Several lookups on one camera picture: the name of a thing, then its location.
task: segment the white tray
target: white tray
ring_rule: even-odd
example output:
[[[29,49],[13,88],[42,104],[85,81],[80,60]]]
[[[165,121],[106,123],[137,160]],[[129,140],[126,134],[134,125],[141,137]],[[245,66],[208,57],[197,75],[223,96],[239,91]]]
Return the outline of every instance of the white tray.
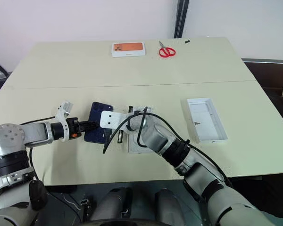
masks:
[[[211,98],[188,99],[196,138],[201,143],[214,143],[228,140]]]

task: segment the red scissors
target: red scissors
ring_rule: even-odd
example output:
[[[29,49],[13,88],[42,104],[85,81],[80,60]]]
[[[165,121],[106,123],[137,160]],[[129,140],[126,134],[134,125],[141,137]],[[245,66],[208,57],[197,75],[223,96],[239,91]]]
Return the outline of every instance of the red scissors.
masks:
[[[159,55],[163,58],[172,57],[176,54],[176,51],[173,48],[165,47],[164,44],[159,41],[161,49],[159,50]]]

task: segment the scissor handle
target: scissor handle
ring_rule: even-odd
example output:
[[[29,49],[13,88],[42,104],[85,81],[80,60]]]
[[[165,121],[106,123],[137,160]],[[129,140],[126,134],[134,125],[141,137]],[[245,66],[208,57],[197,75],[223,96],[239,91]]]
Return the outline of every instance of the scissor handle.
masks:
[[[172,57],[176,54],[176,51],[172,48],[166,47],[166,48],[161,48],[159,50],[159,55],[161,57],[167,58],[167,57]]]

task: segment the smartphone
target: smartphone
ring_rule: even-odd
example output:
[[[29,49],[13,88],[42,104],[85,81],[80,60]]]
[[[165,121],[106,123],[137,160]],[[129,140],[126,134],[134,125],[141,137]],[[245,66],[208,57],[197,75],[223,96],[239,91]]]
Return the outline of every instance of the smartphone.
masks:
[[[102,111],[113,111],[113,107],[111,105],[106,105],[99,102],[93,102],[89,114],[89,121],[96,121],[100,124],[100,116]],[[98,127],[95,130],[85,132],[84,141],[97,143],[97,144],[104,144],[105,137],[104,137],[105,129],[102,127]]]

